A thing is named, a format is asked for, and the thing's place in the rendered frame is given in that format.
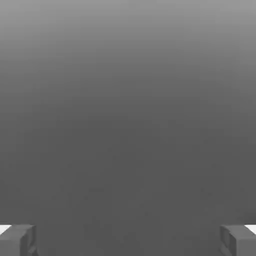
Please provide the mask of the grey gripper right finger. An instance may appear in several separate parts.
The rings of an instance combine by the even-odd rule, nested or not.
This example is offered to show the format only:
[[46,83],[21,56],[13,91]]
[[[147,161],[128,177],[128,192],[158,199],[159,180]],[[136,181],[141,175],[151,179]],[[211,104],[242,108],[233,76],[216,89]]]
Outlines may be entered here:
[[219,235],[223,256],[256,256],[256,224],[221,225]]

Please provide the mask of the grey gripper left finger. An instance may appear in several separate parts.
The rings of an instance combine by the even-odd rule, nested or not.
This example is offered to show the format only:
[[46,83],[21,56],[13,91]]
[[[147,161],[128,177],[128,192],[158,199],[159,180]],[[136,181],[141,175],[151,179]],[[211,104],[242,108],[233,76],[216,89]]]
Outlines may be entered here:
[[0,224],[0,256],[38,256],[37,227]]

